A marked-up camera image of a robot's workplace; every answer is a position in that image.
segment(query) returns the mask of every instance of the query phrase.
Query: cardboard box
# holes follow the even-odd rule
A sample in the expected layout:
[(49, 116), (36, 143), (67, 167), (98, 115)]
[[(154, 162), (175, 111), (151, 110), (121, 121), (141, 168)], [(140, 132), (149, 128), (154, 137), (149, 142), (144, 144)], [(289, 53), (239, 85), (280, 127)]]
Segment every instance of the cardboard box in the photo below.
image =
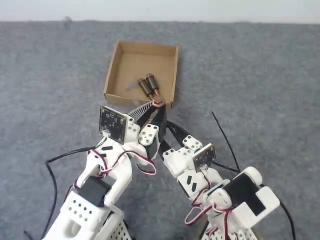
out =
[(131, 105), (150, 100), (138, 85), (139, 78), (153, 74), (166, 106), (172, 107), (178, 67), (177, 46), (119, 41), (114, 49), (104, 86), (109, 103)]

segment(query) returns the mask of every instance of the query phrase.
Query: gray carpet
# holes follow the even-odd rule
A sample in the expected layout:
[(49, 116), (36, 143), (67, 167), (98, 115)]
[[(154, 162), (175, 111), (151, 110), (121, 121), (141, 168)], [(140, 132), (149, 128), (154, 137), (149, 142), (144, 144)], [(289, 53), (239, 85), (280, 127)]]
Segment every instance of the gray carpet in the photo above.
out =
[[(318, 239), (319, 25), (66, 21), (0, 23), (2, 240), (25, 239), (24, 229), (39, 238), (53, 198), (44, 161), (100, 140), (99, 106), (118, 40), (179, 45), (168, 118), (215, 143), (218, 161), (232, 166), (215, 111), (240, 167), (258, 168), (287, 205), (297, 239)], [(85, 162), (78, 154), (52, 165), (59, 188), (54, 217)], [(138, 240), (192, 239), (200, 225), (184, 225), (190, 203), (159, 158), (156, 164), (154, 177), (133, 171), (117, 206)], [(257, 228), (266, 240), (291, 239), (280, 208)]]

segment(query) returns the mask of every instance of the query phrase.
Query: robotic arm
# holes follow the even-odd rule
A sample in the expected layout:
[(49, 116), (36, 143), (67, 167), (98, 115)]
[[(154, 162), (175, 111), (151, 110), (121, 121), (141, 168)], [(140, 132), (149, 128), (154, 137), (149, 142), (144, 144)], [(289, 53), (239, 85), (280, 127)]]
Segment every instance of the robotic arm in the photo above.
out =
[[(171, 148), (164, 139), (167, 128), (180, 149)], [(259, 187), (262, 176), (253, 167), (232, 180), (222, 179), (211, 167), (216, 159), (214, 145), (203, 146), (167, 121), (165, 105), (150, 102), (128, 114), (102, 106), (99, 131), (103, 139), (87, 152), (85, 169), (44, 240), (130, 240), (124, 213), (115, 203), (132, 180), (133, 163), (145, 174), (156, 174), (157, 153), (191, 201), (191, 211), (199, 211), (191, 220), (188, 214), (185, 223), (192, 225), (206, 215), (207, 237), (224, 233), (225, 239), (236, 239), (280, 204), (270, 188)]]
[[(222, 179), (210, 167), (216, 160), (213, 144), (203, 146), (173, 122), (168, 121), (167, 127), (181, 148), (174, 150), (164, 141), (159, 152), (163, 163), (191, 201), (192, 209), (185, 224), (192, 225), (207, 215), (209, 225), (202, 239), (210, 239), (213, 235), (219, 237), (213, 239), (245, 240), (246, 234), (247, 239), (256, 239), (250, 228), (280, 205), (269, 187), (260, 188), (262, 176), (258, 170), (250, 166), (231, 180)], [(190, 220), (189, 215), (196, 209), (198, 214)]]

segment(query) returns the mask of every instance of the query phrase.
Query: white wall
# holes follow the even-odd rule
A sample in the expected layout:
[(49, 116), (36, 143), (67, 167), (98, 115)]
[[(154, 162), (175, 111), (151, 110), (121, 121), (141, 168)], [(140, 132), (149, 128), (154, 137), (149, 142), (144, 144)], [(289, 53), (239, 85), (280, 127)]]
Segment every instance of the white wall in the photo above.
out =
[(320, 23), (320, 0), (0, 0), (0, 21)]

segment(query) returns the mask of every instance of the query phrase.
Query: brown cylinder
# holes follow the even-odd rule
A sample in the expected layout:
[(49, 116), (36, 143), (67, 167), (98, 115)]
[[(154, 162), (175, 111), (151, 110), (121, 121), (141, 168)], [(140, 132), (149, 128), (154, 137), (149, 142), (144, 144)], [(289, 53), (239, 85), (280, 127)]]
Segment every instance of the brown cylinder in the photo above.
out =
[(153, 74), (151, 73), (147, 74), (145, 79), (147, 80), (152, 90), (159, 89), (159, 86)]
[(138, 84), (147, 97), (149, 97), (150, 94), (152, 95), (153, 91), (145, 79), (140, 78)]

